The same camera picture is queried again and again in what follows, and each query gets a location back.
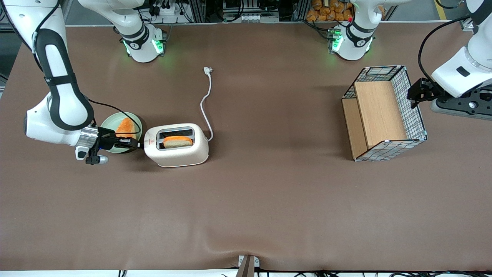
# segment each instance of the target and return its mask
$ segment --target bread loaf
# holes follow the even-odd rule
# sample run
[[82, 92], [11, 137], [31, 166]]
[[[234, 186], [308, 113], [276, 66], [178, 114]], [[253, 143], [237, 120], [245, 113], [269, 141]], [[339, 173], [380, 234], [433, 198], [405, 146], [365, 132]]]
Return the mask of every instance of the bread loaf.
[[118, 135], [118, 133], [135, 133], [135, 123], [133, 123], [133, 121], [131, 121], [131, 119], [129, 119], [128, 117], [125, 117], [122, 122], [120, 123], [120, 125], [118, 126], [118, 128], [116, 129], [115, 133], [117, 137], [120, 137], [120, 138], [134, 138], [134, 139], [137, 139], [137, 134], [127, 134], [127, 135], [124, 135], [124, 134], [121, 134], [121, 135]]
[[164, 148], [176, 148], [193, 145], [193, 141], [188, 137], [172, 136], [166, 137], [163, 141]]

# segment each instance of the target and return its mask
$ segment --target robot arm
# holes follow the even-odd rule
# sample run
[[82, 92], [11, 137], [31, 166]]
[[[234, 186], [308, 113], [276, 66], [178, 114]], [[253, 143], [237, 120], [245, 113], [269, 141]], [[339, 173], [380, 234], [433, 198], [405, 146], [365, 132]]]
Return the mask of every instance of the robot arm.
[[492, 0], [467, 0], [466, 7], [473, 37], [431, 79], [419, 79], [408, 99], [412, 107], [432, 101], [435, 112], [492, 120]]
[[355, 61], [369, 51], [372, 35], [381, 22], [380, 5], [399, 5], [412, 0], [350, 0], [355, 7], [353, 20], [348, 25], [338, 25], [334, 32], [335, 43], [330, 44], [331, 52], [342, 58]]
[[68, 58], [65, 25], [59, 0], [1, 1], [3, 10], [22, 41], [33, 52], [50, 92], [26, 113], [29, 138], [75, 147], [78, 160], [103, 164], [99, 149], [139, 148], [134, 139], [118, 138], [114, 130], [91, 125], [94, 111], [80, 92]]
[[128, 54], [139, 63], [148, 63], [164, 54], [165, 38], [161, 29], [143, 24], [133, 8], [145, 0], [79, 0], [79, 3], [109, 20], [123, 37]]

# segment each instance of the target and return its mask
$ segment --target cable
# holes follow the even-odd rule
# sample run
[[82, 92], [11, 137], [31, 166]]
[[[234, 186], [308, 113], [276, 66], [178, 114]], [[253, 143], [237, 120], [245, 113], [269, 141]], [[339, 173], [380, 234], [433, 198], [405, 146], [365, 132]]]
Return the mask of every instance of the cable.
[[34, 59], [36, 60], [37, 66], [41, 71], [43, 71], [43, 68], [41, 68], [41, 65], [39, 64], [39, 60], [36, 57], [36, 44], [37, 44], [37, 33], [39, 32], [39, 29], [41, 29], [41, 26], [52, 16], [55, 11], [58, 9], [58, 6], [60, 6], [60, 0], [57, 0], [57, 4], [51, 9], [51, 11], [46, 15], [43, 20], [41, 20], [41, 23], [36, 27], [34, 30], [34, 33], [32, 33], [32, 54], [34, 55]]
[[328, 29], [325, 29], [325, 28], [320, 28], [318, 26], [316, 26], [313, 22], [313, 24], [309, 23], [308, 21], [304, 20], [304, 19], [296, 19], [294, 21], [300, 21], [300, 22], [304, 22], [306, 25], [308, 25], [309, 27], [313, 28], [313, 29], [318, 29], [320, 31], [328, 31]]
[[314, 22], [313, 22], [313, 23], [312, 23], [312, 25], [311, 25], [308, 21], [306, 21], [306, 20], [304, 20], [304, 19], [296, 19], [295, 21], [301, 21], [301, 22], [304, 22], [304, 23], [305, 23], [305, 24], [307, 24], [309, 27], [311, 27], [311, 28], [315, 29], [315, 30], [316, 30], [316, 32], [318, 32], [318, 34], [319, 34], [322, 38], [324, 38], [324, 39], [326, 39], [326, 40], [332, 40], [332, 39], [328, 38], [327, 36], [325, 36], [325, 35], [321, 32], [321, 31], [323, 31], [323, 32], [327, 32], [327, 31], [328, 31], [328, 29], [320, 28], [320, 27], [316, 26], [316, 24], [315, 24]]
[[453, 24], [455, 22], [458, 22], [458, 21], [461, 21], [461, 20], [464, 20], [464, 19], [467, 19], [469, 18], [470, 16], [469, 15], [465, 15], [465, 16], [462, 16], [460, 18], [457, 18], [457, 19], [453, 19], [451, 21], [448, 21], [444, 24], [441, 24], [439, 26], [437, 26], [436, 28], [434, 28], [429, 34], [427, 34], [427, 36], [424, 38], [424, 40], [422, 40], [422, 44], [420, 45], [420, 49], [419, 49], [419, 54], [417, 56], [417, 61], [419, 63], [419, 67], [420, 67], [420, 71], [422, 71], [422, 73], [424, 74], [424, 76], [431, 82], [431, 84], [438, 88], [438, 85], [431, 79], [431, 77], [429, 76], [429, 74], [427, 74], [427, 72], [425, 71], [424, 67], [422, 66], [422, 61], [421, 61], [421, 57], [422, 57], [422, 50], [424, 50], [424, 45], [426, 44], [426, 41], [427, 39], [429, 39], [429, 37], [435, 33], [437, 30], [443, 28], [443, 27], [446, 27], [450, 24]]
[[183, 15], [186, 18], [186, 20], [188, 20], [188, 22], [190, 22], [190, 23], [193, 23], [193, 20], [191, 20], [190, 16], [188, 16], [188, 13], [185, 10], [185, 7], [184, 7], [185, 5], [183, 5], [183, 1], [178, 0], [178, 1], [176, 1], [176, 3], [180, 7], [180, 10], [183, 12]]
[[458, 4], [454, 6], [444, 6], [439, 0], [435, 0], [435, 2], [443, 9], [456, 9], [462, 3], [462, 1], [459, 1]]
[[167, 35], [166, 35], [166, 42], [169, 40], [169, 38], [171, 38], [171, 31], [173, 30], [173, 26], [174, 26], [174, 25], [172, 25], [172, 24], [171, 24], [171, 28], [169, 28], [169, 32], [167, 32]]
[[335, 19], [335, 21], [336, 21], [338, 24], [340, 24], [340, 25], [342, 25], [343, 27], [345, 27], [345, 28], [347, 28], [347, 27], [348, 27], [348, 25], [344, 25], [344, 24], [342, 24], [340, 21], [338, 21], [338, 20], [336, 20], [336, 19]]
[[239, 19], [241, 17], [241, 15], [243, 14], [243, 12], [244, 12], [245, 6], [244, 6], [244, 3], [243, 3], [243, 0], [238, 0], [238, 1], [239, 1], [238, 14], [236, 14], [236, 16], [233, 19], [228, 20], [228, 19], [223, 18], [220, 15], [220, 13], [219, 13], [219, 10], [221, 9], [221, 7], [218, 5], [218, 3], [220, 3], [220, 0], [215, 0], [215, 14], [216, 14], [216, 16], [222, 22], [232, 22], [232, 21], [235, 21], [235, 20]]
[[202, 110], [203, 118], [205, 118], [205, 122], [207, 123], [207, 126], [209, 127], [210, 130], [210, 138], [207, 139], [208, 141], [211, 141], [214, 138], [214, 131], [212, 130], [212, 127], [210, 126], [209, 119], [207, 118], [207, 115], [205, 114], [205, 111], [203, 110], [203, 102], [207, 97], [210, 95], [210, 91], [212, 90], [212, 76], [210, 73], [212, 72], [212, 68], [205, 67], [203, 68], [203, 71], [205, 72], [205, 75], [209, 77], [209, 91], [208, 93], [202, 98], [202, 101], [200, 102], [200, 109]]
[[57, 4], [51, 9], [51, 11], [46, 15], [45, 18], [43, 18], [43, 20], [41, 20], [41, 23], [39, 23], [39, 25], [36, 27], [34, 33], [32, 34], [32, 48], [29, 47], [29, 44], [24, 40], [24, 38], [20, 35], [19, 31], [17, 30], [17, 28], [15, 28], [15, 25], [12, 23], [12, 20], [10, 19], [10, 17], [8, 16], [7, 12], [5, 11], [5, 6], [3, 4], [3, 1], [0, 1], [0, 4], [1, 4], [1, 7], [2, 7], [2, 13], [5, 13], [4, 14], [4, 17], [6, 16], [7, 17], [7, 21], [10, 23], [10, 25], [12, 26], [12, 29], [14, 30], [14, 32], [17, 34], [17, 36], [21, 39], [21, 41], [27, 46], [27, 48], [32, 52], [32, 55], [34, 56], [34, 60], [36, 61], [36, 64], [37, 64], [37, 67], [41, 70], [41, 72], [44, 72], [43, 71], [43, 68], [41, 67], [41, 64], [39, 64], [39, 60], [37, 59], [36, 57], [36, 37], [37, 37], [37, 32], [39, 31], [39, 29], [41, 28], [41, 26], [46, 22], [46, 20], [48, 20], [48, 18], [53, 15], [53, 13], [55, 13], [55, 11], [57, 10], [58, 6], [60, 5], [60, 0], [57, 0]]
[[94, 100], [89, 99], [88, 97], [86, 97], [86, 98], [87, 98], [87, 100], [89, 100], [89, 102], [92, 102], [94, 104], [98, 104], [98, 105], [110, 107], [110, 108], [113, 108], [113, 109], [119, 111], [120, 113], [124, 114], [126, 117], [128, 117], [129, 119], [131, 119], [131, 121], [133, 121], [133, 123], [138, 127], [138, 132], [133, 132], [133, 133], [115, 133], [116, 135], [134, 135], [134, 134], [138, 134], [138, 133], [140, 133], [142, 131], [142, 128], [140, 127], [140, 125], [138, 125], [138, 123], [135, 121], [135, 119], [131, 118], [126, 112], [120, 110], [119, 108], [117, 108], [115, 106], [111, 106], [111, 105], [105, 104], [105, 103], [96, 102]]

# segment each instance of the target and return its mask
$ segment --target plate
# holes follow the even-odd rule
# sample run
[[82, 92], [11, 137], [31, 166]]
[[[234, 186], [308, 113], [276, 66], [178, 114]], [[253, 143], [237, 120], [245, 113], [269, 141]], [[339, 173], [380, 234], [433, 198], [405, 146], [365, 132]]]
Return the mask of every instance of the plate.
[[[126, 111], [126, 114], [128, 114], [129, 117], [133, 118], [135, 120], [135, 122], [137, 122], [138, 126], [140, 126], [140, 132], [138, 132], [138, 134], [137, 134], [137, 140], [140, 140], [140, 137], [142, 136], [142, 122], [140, 121], [138, 116], [134, 115], [133, 113]], [[118, 126], [121, 124], [121, 122], [123, 121], [123, 119], [125, 119], [125, 118], [126, 118], [126, 115], [124, 115], [121, 112], [112, 114], [108, 118], [106, 118], [106, 120], [104, 120], [102, 122], [101, 127], [111, 129], [111, 130], [116, 130], [118, 128]], [[110, 153], [123, 153], [123, 152], [127, 152], [128, 150], [129, 149], [127, 149], [127, 148], [119, 148], [119, 147], [113, 146], [113, 148], [106, 150], [106, 151], [108, 151]]]

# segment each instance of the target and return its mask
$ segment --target wooden panel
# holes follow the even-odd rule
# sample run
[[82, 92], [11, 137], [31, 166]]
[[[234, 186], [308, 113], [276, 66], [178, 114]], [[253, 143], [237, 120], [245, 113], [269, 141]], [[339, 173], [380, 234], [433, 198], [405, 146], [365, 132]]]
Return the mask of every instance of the wooden panel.
[[356, 82], [354, 87], [368, 148], [383, 140], [407, 139], [390, 81]]
[[350, 139], [350, 149], [352, 157], [355, 159], [368, 150], [366, 146], [366, 136], [362, 127], [361, 114], [357, 99], [349, 98], [341, 100], [345, 122], [347, 123], [348, 138]]

